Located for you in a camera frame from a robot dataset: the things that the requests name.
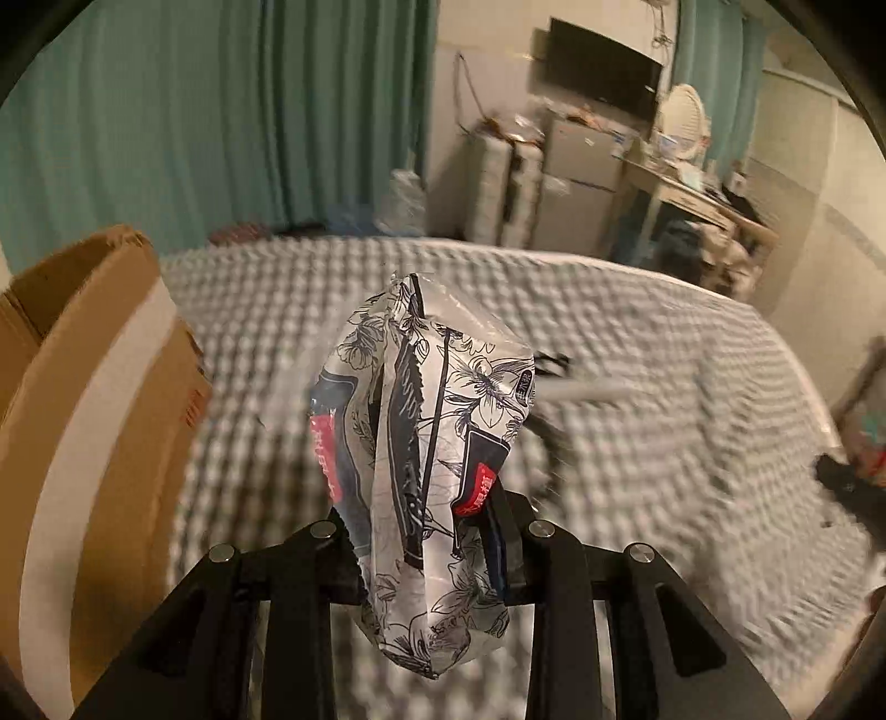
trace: plastic snack bag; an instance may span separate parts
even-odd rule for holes
[[[348,319],[311,394],[315,450],[368,590],[358,624],[438,677],[501,646],[508,610],[476,528],[532,406],[532,351],[415,273]]]

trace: white tape strip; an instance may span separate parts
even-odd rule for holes
[[[27,539],[19,647],[25,687],[49,720],[74,712],[70,637],[89,514],[129,408],[175,324],[157,280],[98,364],[50,463]]]

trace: bed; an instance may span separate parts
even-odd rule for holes
[[[477,297],[537,353],[636,389],[623,403],[540,402],[577,459],[551,519],[585,543],[655,545],[783,700],[862,604],[869,540],[812,477],[839,441],[803,368],[750,306],[607,262],[451,240],[275,239],[192,250],[162,269],[214,385],[170,583],[213,544],[279,543],[327,512],[307,428],[313,379],[273,427],[262,422],[269,391],[354,298],[418,271]],[[547,467],[542,442],[523,432],[502,479],[532,492]],[[431,681],[393,666],[337,612],[339,716],[522,718],[531,639],[522,608],[505,648]]]

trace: white fan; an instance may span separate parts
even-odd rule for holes
[[[673,157],[692,161],[711,136],[704,104],[692,85],[677,85],[658,108],[658,131],[676,141]]]

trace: green curtain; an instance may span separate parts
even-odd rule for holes
[[[711,118],[707,159],[724,176],[742,160],[753,131],[766,30],[738,0],[680,0],[673,84],[692,85]]]
[[[18,271],[130,223],[158,251],[374,207],[421,153],[434,0],[95,0],[0,106]]]

